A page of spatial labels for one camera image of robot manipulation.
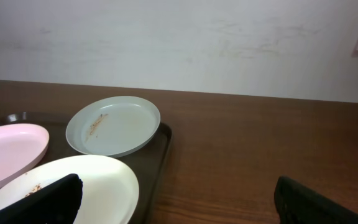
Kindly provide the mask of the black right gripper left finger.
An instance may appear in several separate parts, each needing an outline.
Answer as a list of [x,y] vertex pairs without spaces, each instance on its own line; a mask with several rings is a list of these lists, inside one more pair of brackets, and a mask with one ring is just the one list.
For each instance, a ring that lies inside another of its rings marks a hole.
[[82,180],[68,174],[1,209],[0,224],[73,224],[82,197]]

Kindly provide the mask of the white plate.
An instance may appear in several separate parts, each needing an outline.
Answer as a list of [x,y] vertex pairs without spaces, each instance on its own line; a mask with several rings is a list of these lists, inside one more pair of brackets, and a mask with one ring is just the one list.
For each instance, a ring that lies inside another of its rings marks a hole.
[[36,167],[0,189],[0,210],[57,180],[76,174],[83,183],[74,224],[128,223],[139,199],[137,177],[107,156],[72,156]]

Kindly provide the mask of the brown serving tray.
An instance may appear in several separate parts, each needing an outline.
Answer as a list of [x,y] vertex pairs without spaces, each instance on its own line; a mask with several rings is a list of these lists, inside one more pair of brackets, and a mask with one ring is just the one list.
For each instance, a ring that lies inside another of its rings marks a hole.
[[[70,117],[64,114],[19,112],[0,117],[0,126],[16,123],[33,123],[43,126],[50,134],[50,141],[45,156],[39,162],[41,166],[57,159],[80,154],[69,146],[65,137],[69,120]],[[144,147],[119,158],[134,171],[140,188],[139,200],[129,224],[150,222],[166,158],[170,154],[171,141],[171,128],[165,123],[160,123],[155,136]]]

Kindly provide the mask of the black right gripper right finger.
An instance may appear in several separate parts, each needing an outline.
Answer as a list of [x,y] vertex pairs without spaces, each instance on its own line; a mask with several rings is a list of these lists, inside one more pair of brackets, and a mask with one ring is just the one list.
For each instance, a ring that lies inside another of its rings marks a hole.
[[274,191],[280,224],[358,224],[358,214],[281,176]]

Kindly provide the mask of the pale green plate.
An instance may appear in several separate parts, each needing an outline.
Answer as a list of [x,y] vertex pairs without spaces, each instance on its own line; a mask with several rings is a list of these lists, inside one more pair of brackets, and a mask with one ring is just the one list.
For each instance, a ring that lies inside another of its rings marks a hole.
[[114,96],[85,106],[67,124],[68,144],[82,154],[123,157],[144,147],[160,126],[161,115],[150,101]]

